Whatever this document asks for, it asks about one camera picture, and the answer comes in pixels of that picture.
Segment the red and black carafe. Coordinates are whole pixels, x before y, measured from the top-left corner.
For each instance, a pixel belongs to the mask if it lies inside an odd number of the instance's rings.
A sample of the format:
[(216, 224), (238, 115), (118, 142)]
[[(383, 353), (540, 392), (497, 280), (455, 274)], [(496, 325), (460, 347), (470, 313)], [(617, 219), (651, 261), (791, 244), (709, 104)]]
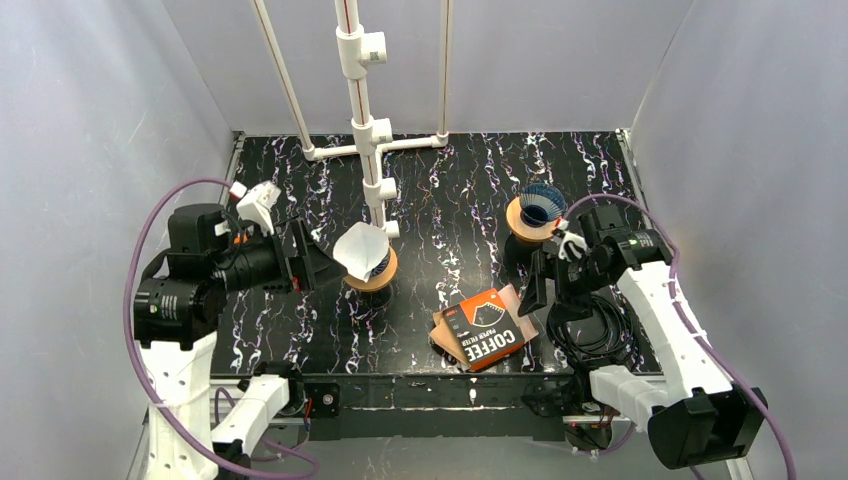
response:
[(510, 235), (504, 243), (504, 263), (526, 267), (531, 262), (533, 253), (542, 249), (543, 245), (543, 242), (526, 241), (515, 235)]

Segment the white paper coffee filter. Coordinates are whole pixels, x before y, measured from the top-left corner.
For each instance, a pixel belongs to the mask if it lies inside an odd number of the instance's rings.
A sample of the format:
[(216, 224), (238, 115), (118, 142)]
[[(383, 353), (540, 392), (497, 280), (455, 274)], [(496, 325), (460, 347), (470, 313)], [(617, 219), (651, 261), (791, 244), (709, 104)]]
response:
[(372, 271), (389, 254), (389, 237), (379, 227), (357, 222), (335, 243), (332, 257), (347, 274), (357, 280), (367, 281)]

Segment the orange coffee filter package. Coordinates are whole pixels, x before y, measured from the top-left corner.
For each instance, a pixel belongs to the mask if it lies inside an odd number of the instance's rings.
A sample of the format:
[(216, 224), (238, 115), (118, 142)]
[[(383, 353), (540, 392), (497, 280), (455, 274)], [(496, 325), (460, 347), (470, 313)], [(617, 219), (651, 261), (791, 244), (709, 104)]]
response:
[(433, 315), (433, 344), (466, 372), (479, 372), (518, 352), (538, 336), (527, 316), (518, 314), (512, 285), (490, 288)]

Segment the blue glass dripper cone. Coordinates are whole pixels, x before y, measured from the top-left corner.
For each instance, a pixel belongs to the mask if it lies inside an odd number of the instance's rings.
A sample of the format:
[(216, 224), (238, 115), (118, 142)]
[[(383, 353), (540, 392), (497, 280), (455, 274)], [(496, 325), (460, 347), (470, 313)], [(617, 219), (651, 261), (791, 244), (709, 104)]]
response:
[(369, 278), (373, 278), (382, 274), (387, 268), (391, 260), (391, 252), (388, 252), (385, 257), (369, 272)]

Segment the wooden ring dripper holder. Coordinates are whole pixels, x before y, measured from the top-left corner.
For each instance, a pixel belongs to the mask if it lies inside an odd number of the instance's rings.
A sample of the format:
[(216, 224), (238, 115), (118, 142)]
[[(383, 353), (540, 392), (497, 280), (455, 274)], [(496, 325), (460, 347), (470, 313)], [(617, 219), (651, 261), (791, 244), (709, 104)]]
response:
[(351, 288), (365, 293), (374, 293), (387, 287), (395, 278), (398, 271), (398, 258), (395, 250), (390, 247), (386, 257), (370, 273), (367, 280), (360, 280), (352, 275), (346, 275), (343, 280)]

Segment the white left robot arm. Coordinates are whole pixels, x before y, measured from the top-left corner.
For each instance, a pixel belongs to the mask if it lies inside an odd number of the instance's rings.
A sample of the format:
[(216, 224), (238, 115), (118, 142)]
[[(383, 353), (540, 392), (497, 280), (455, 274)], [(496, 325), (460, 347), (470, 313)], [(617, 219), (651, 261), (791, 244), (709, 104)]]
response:
[(255, 287), (307, 292), (344, 268), (298, 217), (270, 222), (193, 204), (170, 215), (168, 235), (148, 264), (131, 265), (123, 305), (128, 352), (149, 399), (145, 477), (247, 479), (272, 421), (306, 417), (309, 399), (296, 365), (263, 362), (228, 413), (215, 416), (211, 366), (228, 297)]

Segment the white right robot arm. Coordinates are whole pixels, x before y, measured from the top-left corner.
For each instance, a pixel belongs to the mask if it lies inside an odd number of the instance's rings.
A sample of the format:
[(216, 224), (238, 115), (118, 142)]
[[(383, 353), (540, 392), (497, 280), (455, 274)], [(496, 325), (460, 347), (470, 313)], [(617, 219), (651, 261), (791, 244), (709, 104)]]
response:
[[(659, 229), (632, 228), (612, 205), (585, 211), (579, 224), (579, 258), (567, 259), (553, 247), (532, 253), (520, 314), (551, 308), (546, 328), (570, 355), (582, 395), (646, 432), (667, 469), (745, 457), (766, 419), (766, 399), (712, 354), (678, 288), (671, 241)], [(594, 294), (606, 287), (619, 290), (636, 315), (663, 385), (639, 377), (623, 353), (583, 353), (566, 343), (565, 326), (588, 319)]]

